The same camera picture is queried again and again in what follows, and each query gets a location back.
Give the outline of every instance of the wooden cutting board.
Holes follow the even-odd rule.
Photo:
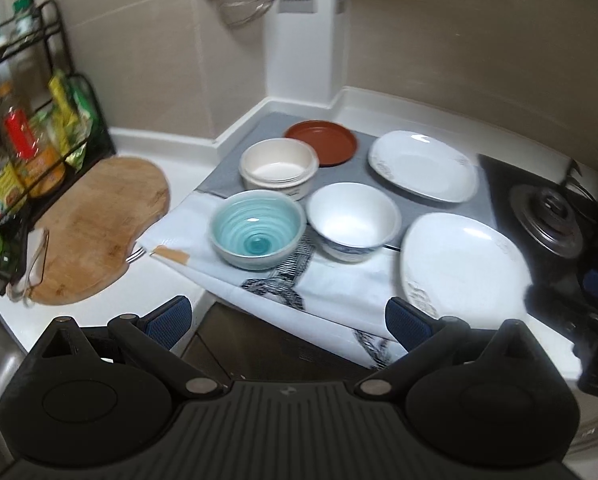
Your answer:
[[[116,156],[98,162],[36,224],[48,229],[37,303],[85,300],[128,270],[137,238],[168,212],[170,192],[157,166]]]

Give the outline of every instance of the teal bowl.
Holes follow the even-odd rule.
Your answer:
[[[223,201],[210,221],[210,240],[229,264],[246,270],[276,267],[305,231],[303,208],[283,193],[252,190]]]

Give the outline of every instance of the white bowl with blue pattern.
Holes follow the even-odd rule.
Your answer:
[[[348,263],[368,259],[401,229],[401,213],[393,200],[356,182],[315,191],[307,200],[306,214],[323,250]]]
[[[210,241],[229,264],[265,270],[297,248],[306,228],[303,208],[270,190],[237,193],[223,201],[210,220]]]

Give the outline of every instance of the bowl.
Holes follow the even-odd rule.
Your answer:
[[[272,189],[293,200],[306,196],[319,168],[313,148],[296,139],[267,139],[250,146],[239,162],[246,189]]]
[[[315,191],[307,201],[306,213],[323,250],[343,262],[367,259],[401,229],[401,214],[393,200],[356,182],[339,182]]]
[[[305,213],[283,193],[253,190],[223,201],[210,220],[210,240],[229,264],[246,270],[271,269],[297,248]]]

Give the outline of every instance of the red plate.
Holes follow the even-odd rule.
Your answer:
[[[320,167],[338,166],[357,151],[357,138],[340,124],[328,121],[304,121],[288,128],[285,137],[303,140],[319,157]]]

